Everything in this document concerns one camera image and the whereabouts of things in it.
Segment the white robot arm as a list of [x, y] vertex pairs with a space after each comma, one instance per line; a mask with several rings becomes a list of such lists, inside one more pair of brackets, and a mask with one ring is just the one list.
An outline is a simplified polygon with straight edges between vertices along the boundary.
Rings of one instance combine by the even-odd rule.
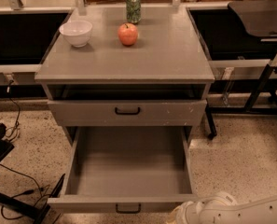
[[277, 195], [238, 204], [225, 191], [175, 207], [166, 224], [277, 224]]

